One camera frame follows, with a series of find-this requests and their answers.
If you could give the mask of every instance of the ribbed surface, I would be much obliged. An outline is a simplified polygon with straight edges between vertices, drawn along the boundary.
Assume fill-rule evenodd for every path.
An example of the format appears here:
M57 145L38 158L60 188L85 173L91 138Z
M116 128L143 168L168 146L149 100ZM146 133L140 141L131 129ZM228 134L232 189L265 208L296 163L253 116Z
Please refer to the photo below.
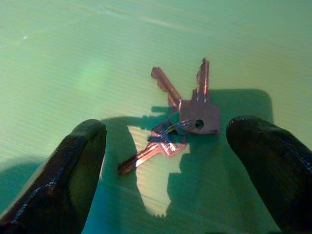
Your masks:
M85 119L106 119L103 180L85 234L277 230L224 129L237 115L274 115L312 147L311 12L309 1L291 0L1 1L2 194L12 190L10 178L33 170L24 162L47 158ZM182 154L118 177L118 163L145 147L142 128L165 118L151 110L167 106L151 68L160 66L190 98L204 57L222 111L220 137L190 137Z

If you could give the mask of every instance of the bunch of keys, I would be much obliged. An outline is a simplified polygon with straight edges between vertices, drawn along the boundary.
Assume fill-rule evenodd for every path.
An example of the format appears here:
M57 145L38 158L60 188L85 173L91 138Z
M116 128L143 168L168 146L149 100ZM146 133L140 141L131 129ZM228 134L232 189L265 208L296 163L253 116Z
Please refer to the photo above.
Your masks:
M210 103L208 93L209 62L204 58L197 73L198 86L193 90L191 100L183 100L160 67L153 67L151 76L157 79L158 86L168 93L171 112L168 119L151 130L146 148L118 166L118 173L125 174L158 153L173 157L186 147L184 132L194 134L218 134L220 132L220 108ZM172 115L179 113L178 123ZM174 141L173 134L179 137Z

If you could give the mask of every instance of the table surface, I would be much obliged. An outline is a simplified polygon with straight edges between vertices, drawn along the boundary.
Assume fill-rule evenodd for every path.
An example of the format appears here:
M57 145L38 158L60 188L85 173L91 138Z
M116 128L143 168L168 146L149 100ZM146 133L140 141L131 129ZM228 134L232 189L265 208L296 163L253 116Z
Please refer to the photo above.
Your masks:
M225 128L257 115L312 148L311 12L308 0L1 1L0 211L77 124L96 118L107 148L84 234L278 230ZM152 67L189 99L204 57L221 134L189 136L175 157L118 176L169 111Z

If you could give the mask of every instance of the key blade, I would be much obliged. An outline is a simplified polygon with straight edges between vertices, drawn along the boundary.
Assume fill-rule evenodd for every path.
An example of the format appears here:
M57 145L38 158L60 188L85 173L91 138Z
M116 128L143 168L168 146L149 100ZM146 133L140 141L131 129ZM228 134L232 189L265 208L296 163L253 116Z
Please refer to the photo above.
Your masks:
M197 73L198 86L193 90L192 99L196 101L209 101L208 83L209 83L209 61L205 58Z
M123 175L132 169L138 167L143 162L149 160L155 154L159 153L159 144L148 144L144 150L139 151L128 160L118 165L118 174Z
M162 69L160 67L153 67L151 76L157 79L157 85L161 88L161 90L168 93L169 105L178 109L180 102L182 101L182 97L163 73Z

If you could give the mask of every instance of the key hole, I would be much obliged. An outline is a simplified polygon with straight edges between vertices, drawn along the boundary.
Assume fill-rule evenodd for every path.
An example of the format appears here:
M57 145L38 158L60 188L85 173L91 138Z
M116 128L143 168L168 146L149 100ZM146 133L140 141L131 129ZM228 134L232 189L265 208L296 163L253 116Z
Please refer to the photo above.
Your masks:
M195 121L195 127L197 129L202 129L204 127L204 121L202 121L201 119L198 119Z

